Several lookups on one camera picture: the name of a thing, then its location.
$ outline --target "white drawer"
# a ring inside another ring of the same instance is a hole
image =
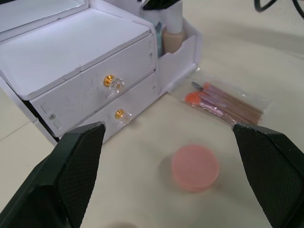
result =
[[[132,114],[132,118],[134,118],[152,104],[157,96],[156,75],[152,74],[109,103],[106,107],[87,118],[79,126],[92,124],[98,121],[105,122],[105,142],[124,126],[115,117],[117,110],[123,109],[126,113]]]
[[[149,35],[30,102],[53,135],[61,136],[118,96],[104,86],[107,75],[123,80],[123,92],[152,72],[153,50],[153,37]]]

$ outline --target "beige table surface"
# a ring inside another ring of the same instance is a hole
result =
[[[204,35],[200,68],[272,99],[262,125],[304,151],[304,22],[279,1],[258,14],[252,1],[184,0],[184,15]],[[215,186],[180,191],[170,157],[181,146],[211,148]],[[0,210],[53,146],[0,90]],[[222,122],[164,95],[103,146],[83,228],[270,228],[248,184],[234,135]]]

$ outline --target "white cosmetic organizer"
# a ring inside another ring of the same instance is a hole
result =
[[[158,59],[155,30],[136,15],[137,0],[91,0],[89,6],[0,42],[0,86],[53,144],[54,137],[97,121],[107,126],[106,141],[124,126],[118,110],[134,118],[200,62],[202,35],[187,20],[187,40]],[[45,51],[47,45],[61,55]],[[121,77],[124,90],[105,88],[107,75]]]

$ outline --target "drawer knob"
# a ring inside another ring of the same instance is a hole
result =
[[[132,120],[132,115],[126,113],[123,109],[118,109],[115,113],[115,118],[119,120],[121,124],[127,125]]]
[[[114,77],[113,75],[108,75],[104,78],[104,86],[108,87],[115,93],[119,93],[124,86],[124,82],[121,78]]]

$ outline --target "mirror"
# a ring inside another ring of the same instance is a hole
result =
[[[60,15],[60,18],[66,17],[84,10],[83,6],[86,5],[87,0],[0,0],[0,33],[62,13],[64,15]]]

